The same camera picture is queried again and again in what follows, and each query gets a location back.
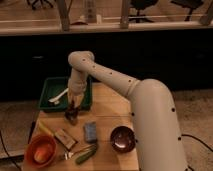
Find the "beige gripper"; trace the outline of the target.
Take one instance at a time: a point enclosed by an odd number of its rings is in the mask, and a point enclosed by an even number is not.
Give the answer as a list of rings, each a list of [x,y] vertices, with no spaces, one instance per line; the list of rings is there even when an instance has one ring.
[[[84,92],[86,90],[87,81],[84,76],[79,76],[77,74],[73,74],[70,76],[68,80],[68,109],[79,110],[81,102],[84,97]]]

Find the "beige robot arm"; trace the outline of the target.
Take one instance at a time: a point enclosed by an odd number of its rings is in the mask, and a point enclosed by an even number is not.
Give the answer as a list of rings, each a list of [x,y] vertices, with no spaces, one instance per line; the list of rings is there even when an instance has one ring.
[[[156,79],[139,80],[94,62],[90,51],[68,56],[72,67],[68,87],[73,95],[85,91],[89,75],[130,102],[142,171],[187,171],[188,164],[172,94]]]

